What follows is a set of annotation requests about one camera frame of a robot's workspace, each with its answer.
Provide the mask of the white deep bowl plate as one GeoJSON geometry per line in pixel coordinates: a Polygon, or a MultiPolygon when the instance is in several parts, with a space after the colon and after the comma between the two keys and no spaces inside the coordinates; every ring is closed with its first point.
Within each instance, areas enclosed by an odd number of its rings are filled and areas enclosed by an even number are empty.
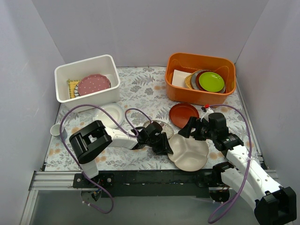
{"type": "MultiPolygon", "coordinates": [[[[109,103],[106,105],[100,106],[104,109],[119,125],[122,124],[124,120],[124,110],[117,103],[109,103]]],[[[111,120],[111,118],[105,114],[103,111],[96,109],[93,121],[100,120],[106,127],[116,129],[118,126],[111,120]]]]}

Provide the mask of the yellow woven bamboo mat plate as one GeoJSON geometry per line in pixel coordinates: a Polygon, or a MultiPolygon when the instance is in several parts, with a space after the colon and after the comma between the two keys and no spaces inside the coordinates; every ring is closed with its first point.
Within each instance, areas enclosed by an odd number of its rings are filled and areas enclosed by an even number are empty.
{"type": "Polygon", "coordinates": [[[81,82],[81,80],[70,80],[70,79],[67,80],[69,97],[71,99],[75,98],[74,97],[74,87],[80,82],[81,82]]]}

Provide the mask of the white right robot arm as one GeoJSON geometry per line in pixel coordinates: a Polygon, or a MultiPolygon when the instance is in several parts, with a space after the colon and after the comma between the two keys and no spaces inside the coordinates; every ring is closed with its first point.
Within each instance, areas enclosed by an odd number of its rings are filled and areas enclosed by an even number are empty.
{"type": "Polygon", "coordinates": [[[212,174],[217,186],[228,185],[253,209],[261,225],[284,225],[297,218],[296,193],[272,179],[261,165],[249,157],[243,141],[229,132],[222,113],[207,113],[203,119],[190,117],[179,135],[198,141],[211,140],[229,160],[218,164],[212,174]]]}

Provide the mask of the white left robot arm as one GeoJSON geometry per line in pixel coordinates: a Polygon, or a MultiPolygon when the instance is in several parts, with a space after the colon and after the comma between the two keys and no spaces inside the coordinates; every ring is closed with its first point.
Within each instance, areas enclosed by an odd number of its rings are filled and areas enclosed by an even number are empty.
{"type": "Polygon", "coordinates": [[[157,122],[124,133],[106,127],[101,121],[96,120],[72,134],[69,142],[85,174],[83,181],[91,188],[96,187],[100,181],[95,158],[107,147],[139,150],[149,146],[157,155],[173,154],[167,134],[157,122]]]}

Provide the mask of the red lacquer round plate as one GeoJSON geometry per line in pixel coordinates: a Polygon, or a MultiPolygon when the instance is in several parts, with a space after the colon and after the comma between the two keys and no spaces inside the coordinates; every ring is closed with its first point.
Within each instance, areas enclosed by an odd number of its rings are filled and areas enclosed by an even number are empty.
{"type": "Polygon", "coordinates": [[[179,103],[174,105],[169,111],[169,118],[173,125],[183,128],[189,121],[190,117],[199,118],[198,110],[187,103],[179,103]]]}

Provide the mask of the pink polka dot plate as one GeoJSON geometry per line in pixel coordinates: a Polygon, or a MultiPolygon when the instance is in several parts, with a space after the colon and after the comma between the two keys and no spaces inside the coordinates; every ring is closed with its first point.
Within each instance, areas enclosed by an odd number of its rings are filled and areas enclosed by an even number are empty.
{"type": "Polygon", "coordinates": [[[110,80],[101,74],[89,75],[78,83],[78,94],[80,96],[106,90],[111,87],[110,80]]]}

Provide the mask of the speckled oval ceramic plate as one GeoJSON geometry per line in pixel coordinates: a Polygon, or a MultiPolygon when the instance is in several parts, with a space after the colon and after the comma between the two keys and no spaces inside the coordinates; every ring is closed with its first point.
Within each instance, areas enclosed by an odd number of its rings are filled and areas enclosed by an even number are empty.
{"type": "Polygon", "coordinates": [[[162,127],[162,132],[166,133],[167,139],[169,140],[174,135],[174,129],[166,122],[161,120],[153,120],[152,122],[157,122],[162,127]]]}

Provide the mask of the beige divided plate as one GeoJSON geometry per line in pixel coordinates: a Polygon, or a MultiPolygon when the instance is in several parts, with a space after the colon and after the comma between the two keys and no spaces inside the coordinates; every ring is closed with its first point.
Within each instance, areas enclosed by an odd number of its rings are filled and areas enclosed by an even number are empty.
{"type": "Polygon", "coordinates": [[[205,141],[175,134],[169,140],[169,145],[173,154],[168,154],[168,157],[180,170],[195,172],[202,169],[207,163],[209,147],[205,141]]]}

